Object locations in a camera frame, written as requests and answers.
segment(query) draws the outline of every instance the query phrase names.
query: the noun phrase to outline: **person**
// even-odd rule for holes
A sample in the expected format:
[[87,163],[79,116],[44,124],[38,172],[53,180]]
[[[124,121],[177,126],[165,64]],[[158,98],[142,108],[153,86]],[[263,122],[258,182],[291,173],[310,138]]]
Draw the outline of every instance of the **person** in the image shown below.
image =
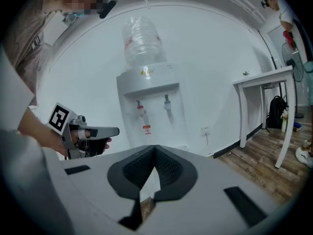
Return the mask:
[[[30,105],[37,105],[36,82],[40,53],[43,49],[43,28],[47,15],[56,10],[69,13],[97,14],[104,0],[29,0],[6,32],[2,45],[10,63],[34,94]],[[19,125],[23,135],[34,137],[42,147],[49,147],[67,156],[60,135],[41,123],[27,108]],[[77,131],[71,133],[78,141]]]
[[[281,26],[285,29],[285,31],[292,33],[292,37],[297,47],[297,50],[299,52],[301,61],[303,64],[307,63],[309,59],[311,59],[309,58],[308,54],[312,55],[312,45],[305,32],[303,32],[302,35],[305,35],[304,37],[306,39],[303,39],[301,37],[299,28],[302,26],[300,24],[299,19],[293,13],[292,9],[289,7],[289,5],[287,4],[285,0],[264,0],[264,2],[267,7],[270,7],[274,11],[280,12],[279,21],[280,21]],[[312,132],[313,132],[313,75],[312,73],[308,73],[308,84],[310,88],[309,103],[310,103],[311,112],[312,112],[311,121],[312,121]],[[313,157],[313,145],[311,145],[311,150],[309,154],[310,154],[310,157],[312,158]]]

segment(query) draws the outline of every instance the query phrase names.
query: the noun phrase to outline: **fan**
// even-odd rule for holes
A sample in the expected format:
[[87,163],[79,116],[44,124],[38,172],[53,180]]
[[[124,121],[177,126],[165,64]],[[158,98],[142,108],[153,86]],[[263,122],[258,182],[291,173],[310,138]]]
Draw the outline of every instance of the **fan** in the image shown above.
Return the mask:
[[294,89],[295,89],[295,118],[303,118],[304,115],[298,112],[298,96],[297,96],[297,87],[296,82],[300,83],[303,79],[304,68],[301,62],[301,58],[299,52],[297,50],[293,50],[289,44],[285,43],[282,46],[282,55],[283,60],[286,66],[292,66],[293,71],[293,81],[294,81]]

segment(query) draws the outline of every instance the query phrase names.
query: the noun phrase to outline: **plastic water bottle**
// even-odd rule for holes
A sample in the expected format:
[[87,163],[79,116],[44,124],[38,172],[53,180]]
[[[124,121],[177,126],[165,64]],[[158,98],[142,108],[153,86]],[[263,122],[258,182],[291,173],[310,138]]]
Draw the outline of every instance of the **plastic water bottle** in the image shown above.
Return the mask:
[[146,17],[131,17],[122,31],[129,68],[167,62],[156,26]]

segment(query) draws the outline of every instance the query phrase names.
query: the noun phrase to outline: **backpack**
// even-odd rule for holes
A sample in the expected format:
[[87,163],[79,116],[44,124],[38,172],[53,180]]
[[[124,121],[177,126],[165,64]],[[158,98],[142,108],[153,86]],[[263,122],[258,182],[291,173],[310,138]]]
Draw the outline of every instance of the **backpack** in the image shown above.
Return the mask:
[[281,115],[286,109],[286,103],[280,96],[274,97],[270,102],[269,115],[268,115],[268,127],[281,129],[283,120]]

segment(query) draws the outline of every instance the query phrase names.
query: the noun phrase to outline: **table leg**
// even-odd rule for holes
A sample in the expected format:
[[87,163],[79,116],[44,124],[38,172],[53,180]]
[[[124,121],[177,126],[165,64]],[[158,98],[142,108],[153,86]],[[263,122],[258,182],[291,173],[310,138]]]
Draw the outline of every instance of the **table leg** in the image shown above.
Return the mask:
[[265,99],[265,90],[263,86],[262,88],[262,102],[263,102],[263,109],[262,109],[262,129],[265,129],[266,127],[266,117],[267,117],[267,105],[266,105],[266,99]]
[[289,146],[291,135],[292,135],[292,129],[293,129],[294,113],[295,113],[295,109],[294,109],[295,108],[295,100],[294,100],[295,94],[294,94],[293,78],[291,74],[288,75],[286,78],[286,86],[287,86],[287,94],[288,94],[288,99],[289,99],[288,123],[287,123],[287,130],[286,130],[284,144],[280,151],[277,162],[275,164],[276,168],[279,168],[284,160],[284,157],[288,150],[288,146]]
[[238,84],[240,106],[241,106],[241,133],[240,133],[240,148],[246,145],[246,127],[248,125],[248,106],[246,103],[246,95],[242,84]]

